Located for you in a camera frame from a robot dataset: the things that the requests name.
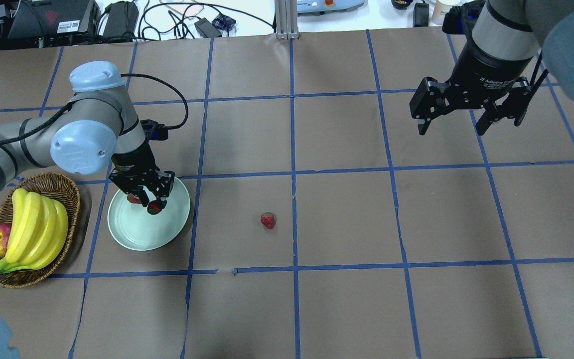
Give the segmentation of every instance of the strawberry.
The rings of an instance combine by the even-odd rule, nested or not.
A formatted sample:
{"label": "strawberry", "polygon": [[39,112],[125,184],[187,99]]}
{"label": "strawberry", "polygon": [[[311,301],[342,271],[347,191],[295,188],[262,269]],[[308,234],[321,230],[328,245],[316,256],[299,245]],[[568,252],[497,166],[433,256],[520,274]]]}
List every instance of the strawberry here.
{"label": "strawberry", "polygon": [[260,222],[267,227],[267,229],[274,229],[274,225],[276,225],[276,216],[271,212],[265,212],[260,216]]}
{"label": "strawberry", "polygon": [[147,212],[154,215],[159,214],[163,210],[162,204],[160,200],[153,200],[152,202],[148,203],[147,205]]}
{"label": "strawberry", "polygon": [[135,204],[141,204],[141,200],[136,195],[134,195],[132,193],[128,194],[128,202],[135,203]]}

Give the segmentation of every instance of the sticker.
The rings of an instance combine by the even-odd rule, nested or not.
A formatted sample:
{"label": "sticker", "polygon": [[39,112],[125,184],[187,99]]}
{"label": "sticker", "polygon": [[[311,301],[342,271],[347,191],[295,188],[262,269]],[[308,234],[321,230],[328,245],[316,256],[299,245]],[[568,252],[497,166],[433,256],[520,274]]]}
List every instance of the sticker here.
{"label": "sticker", "polygon": [[64,32],[73,32],[79,30],[79,23],[81,20],[75,21],[64,21],[59,23],[57,28],[57,34],[62,34]]}

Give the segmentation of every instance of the bunch of bananas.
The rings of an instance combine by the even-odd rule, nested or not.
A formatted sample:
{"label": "bunch of bananas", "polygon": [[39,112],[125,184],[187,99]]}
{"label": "bunch of bananas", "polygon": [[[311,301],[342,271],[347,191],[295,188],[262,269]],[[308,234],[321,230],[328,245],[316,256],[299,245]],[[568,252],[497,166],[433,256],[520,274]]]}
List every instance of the bunch of bananas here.
{"label": "bunch of bananas", "polygon": [[12,195],[12,228],[0,273],[39,270],[61,252],[68,235],[68,214],[57,200],[23,188]]}

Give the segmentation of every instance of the white plate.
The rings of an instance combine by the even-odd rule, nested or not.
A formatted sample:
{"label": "white plate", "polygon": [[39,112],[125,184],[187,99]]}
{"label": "white plate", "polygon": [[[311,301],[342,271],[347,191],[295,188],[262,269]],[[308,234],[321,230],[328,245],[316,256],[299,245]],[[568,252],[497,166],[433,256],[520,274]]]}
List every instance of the white plate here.
{"label": "white plate", "polygon": [[[153,198],[150,191],[147,195]],[[183,182],[174,178],[174,187],[161,213],[152,215],[140,204],[130,203],[119,190],[110,202],[108,228],[117,243],[131,250],[152,250],[172,241],[189,216],[189,193]]]}

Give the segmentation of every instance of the cup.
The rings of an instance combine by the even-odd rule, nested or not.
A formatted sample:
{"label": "cup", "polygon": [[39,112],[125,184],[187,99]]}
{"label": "cup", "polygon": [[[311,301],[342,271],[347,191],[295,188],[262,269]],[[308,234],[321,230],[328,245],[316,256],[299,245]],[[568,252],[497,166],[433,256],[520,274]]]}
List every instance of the cup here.
{"label": "cup", "polygon": [[435,0],[431,22],[435,23],[435,25],[442,26],[444,16],[451,10],[451,7],[456,5],[460,5],[460,0]]}

